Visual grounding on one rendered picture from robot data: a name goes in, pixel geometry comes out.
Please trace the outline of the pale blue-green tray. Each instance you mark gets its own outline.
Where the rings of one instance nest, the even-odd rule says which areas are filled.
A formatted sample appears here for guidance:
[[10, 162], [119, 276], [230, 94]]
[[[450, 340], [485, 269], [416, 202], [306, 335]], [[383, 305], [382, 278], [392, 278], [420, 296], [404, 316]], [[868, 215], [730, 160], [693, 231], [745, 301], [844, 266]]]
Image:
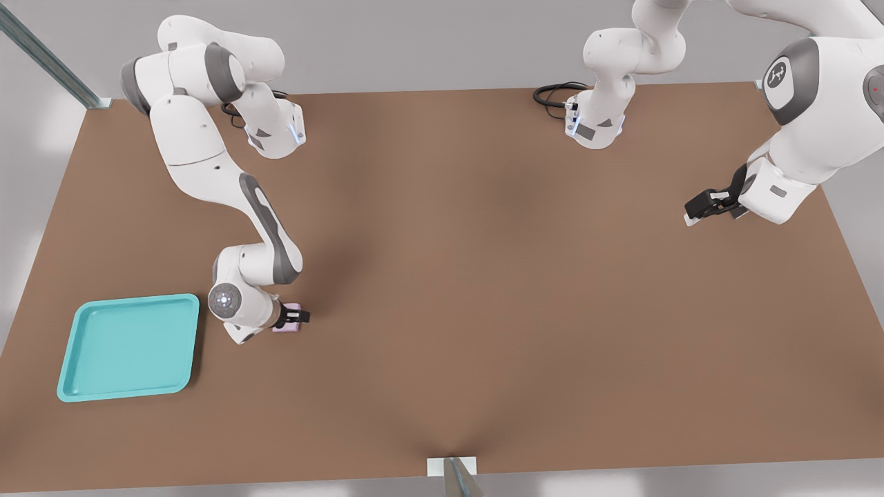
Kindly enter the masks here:
[[86, 302], [73, 316], [61, 402], [177, 393], [190, 382], [201, 302], [159, 295]]

